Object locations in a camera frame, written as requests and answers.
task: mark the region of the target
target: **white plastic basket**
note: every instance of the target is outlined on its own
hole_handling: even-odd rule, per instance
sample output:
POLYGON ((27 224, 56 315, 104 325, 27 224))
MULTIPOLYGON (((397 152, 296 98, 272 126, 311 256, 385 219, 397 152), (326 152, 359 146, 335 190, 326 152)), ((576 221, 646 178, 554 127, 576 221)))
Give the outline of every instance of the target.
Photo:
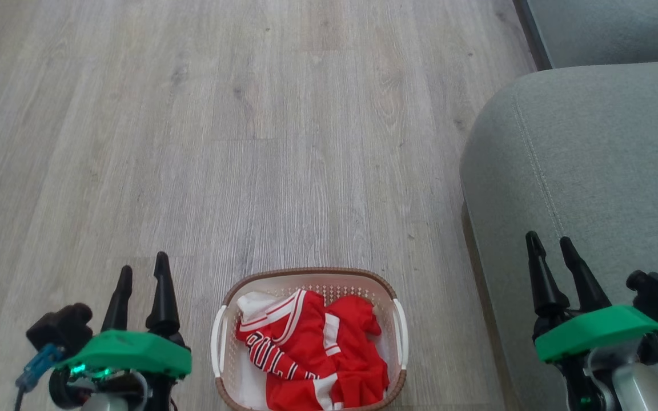
POLYGON ((318 292, 331 304, 342 296, 355 294, 369 299, 375 306, 374 312, 382 329, 377 351, 387 362, 390 385, 381 402, 355 408, 371 411, 385 408, 398 396, 405 384, 408 363, 408 326, 403 306, 395 291, 383 278, 370 271, 353 268, 296 268, 271 271, 249 276, 237 283, 225 297, 212 324, 210 351, 212 371, 217 390, 230 408, 249 411, 250 405, 242 398, 240 361, 246 357, 246 347, 235 338, 240 321, 236 301, 252 291, 261 291, 275 296, 288 297, 297 289, 318 292))

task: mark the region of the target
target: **wooden floor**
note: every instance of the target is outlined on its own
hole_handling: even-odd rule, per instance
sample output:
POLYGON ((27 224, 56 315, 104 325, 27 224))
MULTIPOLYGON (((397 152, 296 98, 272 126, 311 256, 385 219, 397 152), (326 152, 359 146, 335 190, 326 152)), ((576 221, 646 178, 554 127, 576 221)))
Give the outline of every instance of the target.
MULTIPOLYGON (((76 301, 99 328, 126 263, 143 329, 159 250, 194 353, 180 409, 226 409, 208 334, 230 286, 305 265, 397 290, 393 409, 504 408, 459 159, 530 71, 512 0, 0 0, 0 409, 26 328, 76 301)), ((46 380, 23 406, 42 409, 46 380)))

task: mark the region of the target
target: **white stripe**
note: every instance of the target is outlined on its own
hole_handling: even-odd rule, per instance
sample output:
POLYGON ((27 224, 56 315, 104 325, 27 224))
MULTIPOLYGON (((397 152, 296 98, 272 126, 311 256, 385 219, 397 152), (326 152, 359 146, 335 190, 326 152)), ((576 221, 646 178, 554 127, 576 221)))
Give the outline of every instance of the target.
POLYGON ((298 364, 294 363, 288 370, 288 379, 293 378, 293 374, 296 372, 296 369, 298 368, 298 364))
POLYGON ((276 372, 276 366, 279 365, 279 359, 281 359, 283 353, 278 351, 279 348, 277 346, 273 346, 272 348, 276 349, 276 354, 274 355, 274 360, 271 362, 271 369, 269 369, 268 372, 274 373, 276 372))
POLYGON ((339 317, 327 313, 324 315, 324 348, 336 345, 336 336, 339 333, 339 317))
POLYGON ((263 339, 263 334, 261 333, 253 333, 248 336, 248 338, 245 340, 245 344, 247 346, 253 346, 253 344, 257 343, 258 341, 263 339))
POLYGON ((342 352, 342 349, 340 349, 338 346, 335 346, 335 348, 327 349, 327 357, 331 357, 334 354, 339 354, 342 352))
POLYGON ((281 309, 277 310, 276 312, 271 312, 269 315, 264 315, 263 320, 260 320, 257 323, 251 324, 251 325, 240 325, 240 331, 253 331, 253 330, 258 330, 259 328, 263 328, 266 325, 273 324, 278 320, 281 320, 283 317, 290 315, 293 312, 293 307, 295 306, 295 299, 298 294, 300 294, 301 289, 299 291, 294 292, 291 294, 290 297, 287 299, 283 299, 276 304, 271 305, 266 309, 265 312, 269 312, 272 309, 275 309, 276 307, 281 307, 282 304, 285 304, 284 306, 281 307, 281 309))
POLYGON ((264 368, 266 367, 266 362, 268 361, 268 354, 271 353, 271 341, 266 339, 263 341, 261 344, 261 351, 259 351, 260 354, 258 354, 258 361, 256 361, 256 365, 259 367, 261 370, 266 371, 264 368))
POLYGON ((260 349, 260 344, 258 343, 253 344, 250 348, 250 362, 253 362, 253 364, 255 364, 255 359, 258 358, 258 349, 260 349))
POLYGON ((260 320, 257 323, 251 324, 249 326, 245 325, 240 325, 240 331, 253 331, 253 330, 258 330, 259 328, 263 328, 264 326, 271 324, 271 320, 268 319, 268 317, 264 318, 263 320, 260 320))
POLYGON ((295 308, 293 309, 293 312, 291 312, 291 317, 289 317, 284 335, 276 340, 276 344, 284 344, 289 338, 291 338, 293 332, 296 330, 296 325, 298 325, 298 319, 300 318, 301 310, 303 309, 303 297, 306 295, 306 291, 303 291, 302 289, 298 292, 299 294, 296 299, 295 308))
POLYGON ((271 307, 276 307, 276 302, 285 300, 282 297, 272 296, 265 292, 248 292, 238 299, 238 309, 243 313, 243 322, 251 323, 266 316, 271 307))
POLYGON ((324 411, 332 411, 334 408, 334 401, 332 401, 329 393, 332 386, 336 382, 336 372, 329 377, 314 380, 314 393, 316 400, 324 411))

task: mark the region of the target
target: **gray sofa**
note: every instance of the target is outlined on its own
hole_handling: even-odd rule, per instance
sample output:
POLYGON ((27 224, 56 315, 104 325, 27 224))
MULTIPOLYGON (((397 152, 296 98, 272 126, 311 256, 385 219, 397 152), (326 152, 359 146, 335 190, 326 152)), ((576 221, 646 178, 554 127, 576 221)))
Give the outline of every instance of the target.
POLYGON ((555 66, 582 67, 533 73, 499 91, 475 122, 460 172, 513 394, 525 411, 565 410, 564 380, 538 361, 532 343, 525 233, 540 235, 573 307, 561 236, 571 237, 614 304, 631 304, 632 271, 658 272, 658 62, 585 66, 658 60, 658 26, 647 42, 645 33, 621 34, 626 24, 612 17, 621 37, 603 37, 613 50, 607 56, 601 44, 585 46, 603 36, 601 26, 569 8, 590 5, 597 18, 614 6, 638 17, 658 11, 643 0, 528 2, 536 18, 547 16, 536 24, 555 66), (582 19, 575 44, 556 37, 548 20, 564 7, 566 18, 582 19))
POLYGON ((658 0, 515 0, 541 68, 658 62, 658 0))

